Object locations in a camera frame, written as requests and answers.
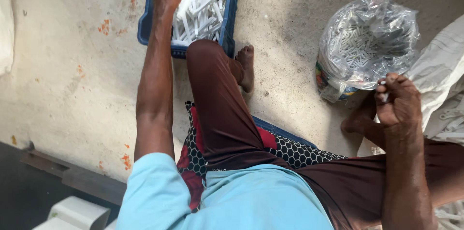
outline crate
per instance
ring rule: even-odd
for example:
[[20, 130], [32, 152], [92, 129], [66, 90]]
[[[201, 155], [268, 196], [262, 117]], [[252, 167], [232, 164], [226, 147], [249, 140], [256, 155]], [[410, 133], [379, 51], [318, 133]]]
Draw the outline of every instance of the crate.
[[[237, 11], [238, 0], [226, 0], [224, 20], [222, 22], [219, 34], [219, 45], [222, 46], [226, 55], [234, 57], [235, 40], [233, 40], [233, 29], [235, 25], [235, 12]], [[145, 12], [139, 19], [139, 28], [137, 39], [143, 45], [148, 45], [148, 39], [151, 32], [153, 17], [153, 0], [145, 0]], [[173, 58], [185, 59], [187, 47], [171, 45], [171, 55]]]

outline bare foot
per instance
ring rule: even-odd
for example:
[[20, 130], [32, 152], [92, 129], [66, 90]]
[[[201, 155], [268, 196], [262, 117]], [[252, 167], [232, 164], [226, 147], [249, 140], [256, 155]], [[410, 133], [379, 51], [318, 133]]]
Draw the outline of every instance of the bare foot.
[[235, 60], [240, 62], [245, 70], [245, 75], [239, 85], [243, 87], [246, 93], [252, 92], [255, 88], [255, 72], [253, 70], [254, 53], [255, 48], [253, 48], [253, 45], [245, 46], [235, 57]]
[[348, 118], [341, 123], [341, 130], [346, 133], [364, 134], [364, 124], [372, 122], [377, 113], [377, 107], [374, 99], [375, 91], [368, 94], [366, 99], [361, 103], [361, 106], [355, 110]]

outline sleeve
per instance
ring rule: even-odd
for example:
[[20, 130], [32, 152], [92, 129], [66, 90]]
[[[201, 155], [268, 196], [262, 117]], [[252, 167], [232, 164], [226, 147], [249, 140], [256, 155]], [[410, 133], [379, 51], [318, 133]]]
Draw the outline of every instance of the sleeve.
[[147, 154], [134, 163], [116, 229], [180, 227], [191, 213], [189, 203], [189, 189], [174, 160], [164, 153]]

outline light blue shirt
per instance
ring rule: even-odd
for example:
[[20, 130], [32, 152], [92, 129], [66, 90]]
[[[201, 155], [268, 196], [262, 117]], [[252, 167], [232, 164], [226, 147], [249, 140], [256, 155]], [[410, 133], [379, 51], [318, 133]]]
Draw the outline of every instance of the light blue shirt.
[[209, 171], [201, 209], [190, 212], [190, 193], [174, 160], [143, 156], [127, 182], [117, 230], [333, 230], [309, 185], [288, 169], [262, 164]]

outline person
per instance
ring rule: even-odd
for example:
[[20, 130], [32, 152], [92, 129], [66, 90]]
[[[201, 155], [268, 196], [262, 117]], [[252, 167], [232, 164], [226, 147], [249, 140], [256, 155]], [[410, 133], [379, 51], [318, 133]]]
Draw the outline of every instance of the person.
[[253, 89], [253, 46], [230, 59], [217, 43], [199, 40], [187, 50], [187, 68], [208, 172], [201, 209], [191, 213], [172, 137], [170, 37], [180, 1], [154, 0], [137, 94], [136, 162], [117, 229], [357, 230], [382, 223], [386, 230], [432, 230], [432, 207], [464, 198], [464, 148], [423, 138], [421, 95], [407, 78], [389, 73], [342, 124], [385, 155], [294, 170], [264, 151], [238, 89]]

